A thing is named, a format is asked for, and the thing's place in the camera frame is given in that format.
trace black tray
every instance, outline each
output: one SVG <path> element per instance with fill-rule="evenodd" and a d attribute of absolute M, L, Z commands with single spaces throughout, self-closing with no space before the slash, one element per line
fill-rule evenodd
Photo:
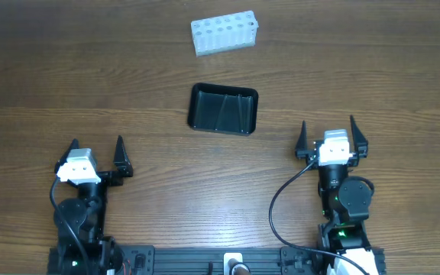
<path fill-rule="evenodd" d="M 252 134 L 258 99 L 255 89 L 196 83 L 191 91 L 188 125 L 198 131 Z"/>

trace black plastic container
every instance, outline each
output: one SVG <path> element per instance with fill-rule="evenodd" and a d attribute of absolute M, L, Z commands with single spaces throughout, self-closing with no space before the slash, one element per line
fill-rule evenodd
<path fill-rule="evenodd" d="M 255 89 L 196 83 L 191 91 L 188 125 L 198 131 L 252 134 L 258 100 Z"/>

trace wooden table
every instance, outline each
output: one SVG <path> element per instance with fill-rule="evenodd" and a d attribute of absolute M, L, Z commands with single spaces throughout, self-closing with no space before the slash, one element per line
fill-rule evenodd
<path fill-rule="evenodd" d="M 247 10 L 255 47 L 195 57 L 191 20 Z M 257 130 L 191 130 L 198 82 L 255 88 Z M 125 139 L 135 176 L 106 214 L 120 243 L 278 248 L 267 210 L 304 167 L 302 121 L 313 140 L 350 114 L 370 142 L 354 175 L 376 185 L 371 244 L 389 273 L 440 273 L 440 2 L 0 0 L 0 273 L 46 271 L 53 165 L 73 138 L 101 170 Z M 317 179 L 276 204 L 289 241 L 315 244 Z"/>

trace wooden tabletop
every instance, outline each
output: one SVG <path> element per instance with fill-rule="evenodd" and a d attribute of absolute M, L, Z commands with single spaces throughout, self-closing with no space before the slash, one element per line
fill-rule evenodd
<path fill-rule="evenodd" d="M 190 22 L 239 11 L 254 47 L 196 58 Z M 193 131 L 191 87 L 259 92 L 249 137 Z M 53 165 L 78 138 L 100 170 L 125 140 L 135 175 L 108 193 L 106 233 L 158 248 L 270 247 L 293 148 L 350 128 L 370 142 L 367 233 L 389 273 L 440 273 L 440 2 L 0 0 L 0 273 L 44 273 L 57 244 Z M 280 234 L 315 245 L 310 172 L 277 201 Z M 59 185 L 57 198 L 76 191 Z"/>

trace wood grain surface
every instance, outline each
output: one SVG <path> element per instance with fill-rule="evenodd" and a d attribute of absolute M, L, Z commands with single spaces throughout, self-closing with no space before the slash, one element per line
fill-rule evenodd
<path fill-rule="evenodd" d="M 196 58 L 192 20 L 253 10 L 255 47 Z M 193 131 L 190 89 L 259 92 L 250 137 Z M 124 137 L 135 176 L 109 190 L 106 233 L 159 248 L 272 247 L 269 202 L 309 139 L 370 142 L 367 231 L 388 273 L 440 273 L 440 2 L 0 0 L 0 273 L 45 273 L 57 243 L 48 192 L 73 138 L 112 168 Z M 317 174 L 278 200 L 282 236 L 315 245 Z M 75 196 L 70 186 L 59 200 Z"/>

